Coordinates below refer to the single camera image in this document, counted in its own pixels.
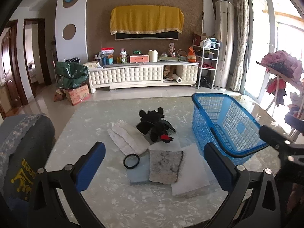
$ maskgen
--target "yellow cloth cover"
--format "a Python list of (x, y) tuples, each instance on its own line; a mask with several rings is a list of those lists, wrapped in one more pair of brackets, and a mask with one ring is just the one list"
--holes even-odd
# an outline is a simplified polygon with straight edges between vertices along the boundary
[(177, 7), (131, 5), (115, 7), (111, 12), (111, 35), (115, 33), (182, 33), (184, 15)]

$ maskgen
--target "white towel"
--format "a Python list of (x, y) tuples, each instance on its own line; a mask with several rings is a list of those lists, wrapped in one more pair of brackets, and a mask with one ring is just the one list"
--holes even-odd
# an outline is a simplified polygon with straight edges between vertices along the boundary
[(108, 133), (111, 139), (114, 141), (116, 146), (124, 153), (124, 155), (134, 154), (135, 151), (130, 147), (130, 145), (122, 138), (120, 135), (116, 134), (111, 128), (109, 128)]
[(141, 155), (150, 146), (150, 143), (136, 128), (122, 120), (112, 123), (112, 129), (108, 129), (108, 133), (125, 155), (134, 153)]
[(181, 195), (210, 185), (204, 167), (204, 158), (195, 143), (183, 148), (183, 159), (177, 182), (171, 184), (172, 195)]

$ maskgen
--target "blue plastic basket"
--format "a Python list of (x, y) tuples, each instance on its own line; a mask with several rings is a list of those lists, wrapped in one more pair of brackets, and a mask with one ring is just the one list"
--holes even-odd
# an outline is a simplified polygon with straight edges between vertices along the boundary
[(258, 122), (234, 98), (219, 93), (195, 93), (192, 101), (192, 129), (202, 153), (204, 146), (213, 142), (238, 165), (267, 146), (259, 138)]

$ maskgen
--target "cardboard box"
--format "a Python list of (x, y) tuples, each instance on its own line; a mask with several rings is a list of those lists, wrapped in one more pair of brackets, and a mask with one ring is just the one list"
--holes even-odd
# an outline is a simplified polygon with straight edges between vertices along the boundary
[(68, 101), (70, 101), (70, 103), (72, 105), (77, 105), (81, 102), (83, 102), (84, 100), (87, 100), (90, 97), (90, 93), (89, 93), (89, 87), (87, 84), (78, 87), (74, 90), (63, 90)]
[(84, 66), (87, 66), (90, 69), (96, 69), (98, 66), (98, 62), (97, 61), (93, 61), (93, 62), (88, 62), (85, 63)]

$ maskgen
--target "white tufted cabinet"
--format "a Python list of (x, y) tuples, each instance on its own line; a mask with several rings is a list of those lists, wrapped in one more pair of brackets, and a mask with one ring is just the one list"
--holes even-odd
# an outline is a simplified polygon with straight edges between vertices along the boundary
[(180, 62), (177, 69), (182, 68), (182, 83), (175, 81), (164, 82), (164, 62), (156, 63), (129, 63), (110, 65), (104, 69), (89, 70), (90, 91), (95, 93), (96, 88), (109, 87), (110, 89), (127, 87), (165, 86), (174, 84), (194, 85), (197, 78), (197, 65), (191, 64), (190, 68), (183, 68)]

